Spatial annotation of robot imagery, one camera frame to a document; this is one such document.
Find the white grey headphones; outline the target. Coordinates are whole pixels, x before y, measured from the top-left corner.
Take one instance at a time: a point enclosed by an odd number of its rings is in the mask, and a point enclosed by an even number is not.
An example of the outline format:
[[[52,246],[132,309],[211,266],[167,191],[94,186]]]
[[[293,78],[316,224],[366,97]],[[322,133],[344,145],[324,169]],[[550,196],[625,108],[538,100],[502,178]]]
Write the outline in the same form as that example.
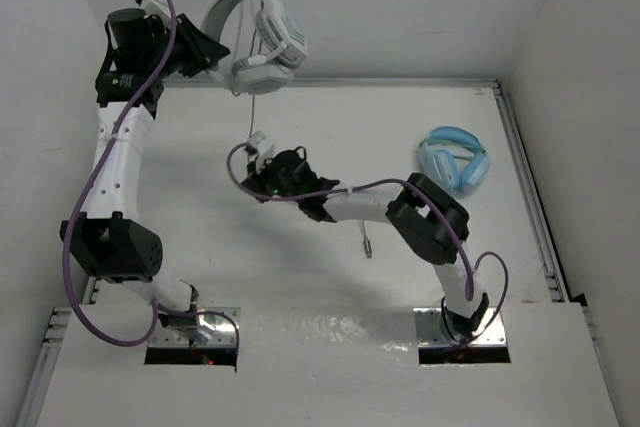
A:
[[[309,57],[308,43],[297,19],[280,0],[215,0],[201,24],[205,35],[219,42],[233,10],[244,2],[250,5],[254,32],[266,51],[235,57],[225,84],[236,95],[270,94],[294,78],[294,71]]]

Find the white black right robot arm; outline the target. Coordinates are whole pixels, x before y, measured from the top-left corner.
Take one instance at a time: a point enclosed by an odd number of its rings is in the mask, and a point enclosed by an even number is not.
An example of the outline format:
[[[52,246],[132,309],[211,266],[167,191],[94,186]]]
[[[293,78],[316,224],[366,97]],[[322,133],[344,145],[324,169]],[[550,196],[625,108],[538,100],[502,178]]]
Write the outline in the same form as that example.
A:
[[[260,202],[289,202],[319,223],[373,222],[392,226],[409,249],[432,265],[443,296],[443,326],[459,342],[476,333],[489,305],[476,287],[474,268],[463,244],[469,214],[428,177],[413,173],[401,181],[383,179],[348,187],[321,177],[310,167],[306,149],[281,151],[245,144],[247,177],[241,189]]]

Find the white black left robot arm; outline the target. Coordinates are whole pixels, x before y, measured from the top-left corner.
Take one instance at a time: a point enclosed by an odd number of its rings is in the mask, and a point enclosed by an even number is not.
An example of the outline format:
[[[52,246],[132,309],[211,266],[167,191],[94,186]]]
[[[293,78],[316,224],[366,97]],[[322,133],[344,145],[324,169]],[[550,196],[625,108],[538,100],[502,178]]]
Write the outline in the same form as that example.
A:
[[[188,312],[194,289],[163,266],[159,235],[143,226],[138,186],[144,144],[166,77],[192,77],[229,55],[185,15],[163,20],[140,8],[111,12],[95,80],[98,137],[93,170],[72,217],[63,255],[91,277],[121,285],[164,312]]]

